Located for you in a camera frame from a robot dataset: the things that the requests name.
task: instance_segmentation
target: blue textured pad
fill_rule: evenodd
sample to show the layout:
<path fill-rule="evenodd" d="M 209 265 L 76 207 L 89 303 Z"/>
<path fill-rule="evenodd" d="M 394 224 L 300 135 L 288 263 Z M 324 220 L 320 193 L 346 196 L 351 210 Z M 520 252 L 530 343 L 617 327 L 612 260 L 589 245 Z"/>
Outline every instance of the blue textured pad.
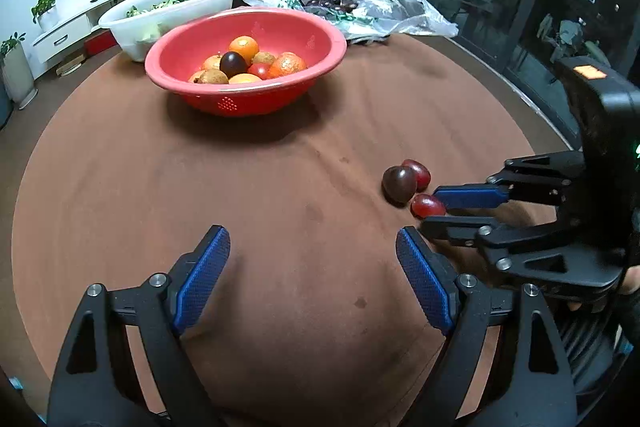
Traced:
<path fill-rule="evenodd" d="M 497 185 L 441 187 L 433 195 L 447 208 L 497 208 L 509 201 L 508 193 Z"/>
<path fill-rule="evenodd" d="M 396 236 L 396 255 L 429 324 L 446 335 L 454 326 L 449 298 L 420 249 L 404 230 Z"/>
<path fill-rule="evenodd" d="M 179 334 L 194 326 L 200 318 L 213 286 L 229 259 L 230 249 L 229 233 L 220 228 L 178 293 L 174 328 Z"/>

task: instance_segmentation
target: red bowl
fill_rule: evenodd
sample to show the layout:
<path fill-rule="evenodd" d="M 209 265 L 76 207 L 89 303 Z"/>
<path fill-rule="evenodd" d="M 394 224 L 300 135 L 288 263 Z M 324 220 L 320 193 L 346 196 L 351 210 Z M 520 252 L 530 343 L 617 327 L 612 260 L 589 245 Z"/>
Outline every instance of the red bowl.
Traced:
<path fill-rule="evenodd" d="M 193 73 L 211 55 L 224 54 L 235 38 L 253 37 L 260 50 L 293 52 L 308 69 L 249 84 L 191 84 Z M 221 116 L 267 114 L 293 102 L 318 76 L 333 70 L 347 42 L 327 21 L 296 10 L 240 8 L 179 26 L 163 36 L 146 56 L 153 83 L 180 94 L 193 107 Z"/>

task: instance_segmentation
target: blue gripper pad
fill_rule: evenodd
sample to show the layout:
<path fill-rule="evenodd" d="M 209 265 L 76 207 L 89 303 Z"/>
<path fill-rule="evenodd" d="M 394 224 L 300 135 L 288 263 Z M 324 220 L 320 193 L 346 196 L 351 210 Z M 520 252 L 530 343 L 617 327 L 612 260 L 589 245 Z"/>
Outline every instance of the blue gripper pad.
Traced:
<path fill-rule="evenodd" d="M 506 187 L 490 184 L 438 187 L 433 195 L 447 208 L 497 208 L 509 201 Z"/>
<path fill-rule="evenodd" d="M 226 260 L 229 259 L 231 238 L 226 229 L 220 227 L 209 244 L 198 245 L 198 248 L 201 247 L 204 247 L 204 252 L 177 295 L 174 328 L 180 335 L 198 322 Z"/>
<path fill-rule="evenodd" d="M 460 307 L 452 267 L 441 264 L 438 254 L 430 250 L 414 227 L 398 232 L 396 255 L 429 324 L 447 335 Z"/>

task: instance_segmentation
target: potted plant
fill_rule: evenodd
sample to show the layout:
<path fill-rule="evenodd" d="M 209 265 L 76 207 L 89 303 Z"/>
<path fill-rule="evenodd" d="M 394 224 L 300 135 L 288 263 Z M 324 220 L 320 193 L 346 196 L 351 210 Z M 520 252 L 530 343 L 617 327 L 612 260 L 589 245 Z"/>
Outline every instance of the potted plant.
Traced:
<path fill-rule="evenodd" d="M 34 99 L 38 90 L 33 85 L 31 68 L 24 56 L 21 42 L 25 34 L 18 35 L 15 32 L 0 44 L 0 62 L 2 78 L 7 93 L 18 104 L 18 109 L 23 109 Z"/>
<path fill-rule="evenodd" d="M 43 32 L 48 32 L 60 20 L 56 0 L 39 0 L 36 6 L 31 8 L 31 15 L 33 15 L 33 23 L 35 24 L 37 20 Z"/>

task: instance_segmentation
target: drawer handle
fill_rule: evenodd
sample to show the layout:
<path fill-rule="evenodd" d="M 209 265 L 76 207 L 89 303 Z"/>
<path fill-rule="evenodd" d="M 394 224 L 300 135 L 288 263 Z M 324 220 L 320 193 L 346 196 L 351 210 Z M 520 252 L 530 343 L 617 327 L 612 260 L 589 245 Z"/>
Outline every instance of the drawer handle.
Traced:
<path fill-rule="evenodd" d="M 62 42 L 66 41 L 69 38 L 69 35 L 65 35 L 64 37 L 60 37 L 57 41 L 53 43 L 54 46 L 62 44 Z"/>

